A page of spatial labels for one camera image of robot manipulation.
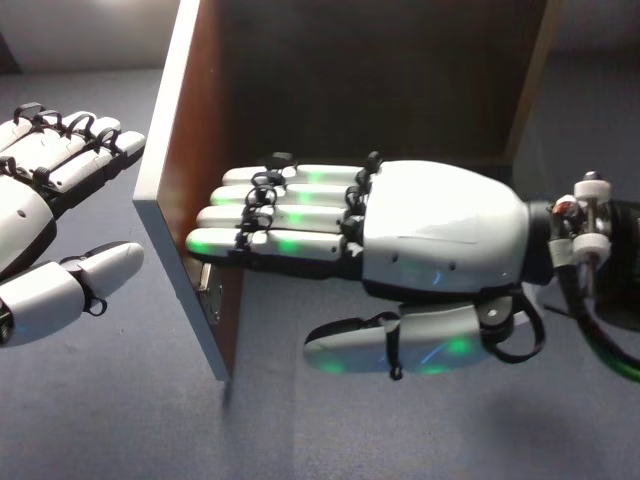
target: white robotic hand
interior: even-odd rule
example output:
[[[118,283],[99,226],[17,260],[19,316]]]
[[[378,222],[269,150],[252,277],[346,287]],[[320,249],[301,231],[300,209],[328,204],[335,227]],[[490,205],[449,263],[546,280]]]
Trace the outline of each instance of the white robotic hand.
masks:
[[[34,266],[0,283],[0,346],[47,337],[80,318],[102,315],[106,298],[142,266],[137,243],[116,242],[59,263]]]
[[[506,185],[427,161],[366,166],[297,165],[274,154],[265,167],[234,169],[187,238],[216,266],[308,278],[359,280],[373,296],[403,302],[399,314],[347,319],[314,330],[305,358],[333,372],[439,373],[493,354],[535,355],[544,329],[520,284],[553,276],[548,203],[524,203]],[[497,348],[513,314],[532,319],[535,348]]]
[[[104,299],[138,271],[142,247],[126,242],[31,265],[55,238],[56,220],[133,165],[144,144],[114,118],[63,117],[37,103],[0,124],[0,346],[48,336],[83,311],[101,315]]]

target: wooden edge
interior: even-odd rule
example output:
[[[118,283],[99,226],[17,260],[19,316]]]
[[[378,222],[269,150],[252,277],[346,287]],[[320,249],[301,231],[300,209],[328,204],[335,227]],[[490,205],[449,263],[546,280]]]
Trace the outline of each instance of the wooden edge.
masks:
[[[540,29],[538,30],[536,43],[531,53],[529,68],[522,86],[522,92],[504,151],[505,161],[509,164],[513,163],[518,153],[520,139],[535,100],[540,78],[542,77],[542,71],[544,70],[547,55],[558,29],[561,15],[562,0],[547,0],[547,6],[545,7],[542,21],[540,22]]]
[[[231,372],[218,349],[157,201],[199,7],[200,0],[180,2],[133,202],[213,374],[216,379],[228,382]]]

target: robotic hand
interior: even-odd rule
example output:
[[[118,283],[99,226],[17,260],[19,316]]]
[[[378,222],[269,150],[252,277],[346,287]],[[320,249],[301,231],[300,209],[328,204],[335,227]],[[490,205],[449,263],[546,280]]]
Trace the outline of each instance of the robotic hand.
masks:
[[[133,165],[144,144],[115,118],[63,117],[37,103],[0,124],[0,346],[48,336],[83,312],[102,315],[104,299],[140,269],[143,249],[128,242],[32,265],[56,220]]]
[[[401,303],[398,313],[312,331],[304,355],[318,369],[389,371],[399,380],[403,370],[436,374],[488,356],[520,363],[545,341],[523,282],[546,285],[557,272],[567,315],[583,325],[579,265],[591,272],[592,296],[596,280],[610,287],[601,300],[635,292],[628,260],[638,258],[640,209],[610,202],[608,188],[587,179],[555,205],[523,202],[504,184],[440,163],[383,162],[374,152],[364,168],[297,165],[277,153],[264,167],[227,172],[187,248],[219,267],[358,280],[370,295]],[[515,355],[500,344],[520,311],[535,340]],[[600,340],[600,353],[611,354]]]

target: wooden box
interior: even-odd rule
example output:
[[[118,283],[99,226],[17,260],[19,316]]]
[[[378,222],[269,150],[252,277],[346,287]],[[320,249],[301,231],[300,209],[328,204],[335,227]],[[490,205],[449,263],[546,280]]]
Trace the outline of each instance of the wooden box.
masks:
[[[273,151],[509,166],[559,12],[558,0],[181,2],[134,203],[216,378],[232,376],[242,272],[214,271],[199,294],[184,241],[223,173]]]

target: metal hinge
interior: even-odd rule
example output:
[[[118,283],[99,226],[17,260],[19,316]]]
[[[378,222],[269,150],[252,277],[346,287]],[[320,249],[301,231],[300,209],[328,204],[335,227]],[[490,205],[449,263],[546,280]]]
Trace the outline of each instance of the metal hinge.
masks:
[[[212,327],[218,325],[220,323],[220,306],[222,304],[222,284],[220,282],[220,273],[210,263],[202,264],[197,294],[209,325]]]

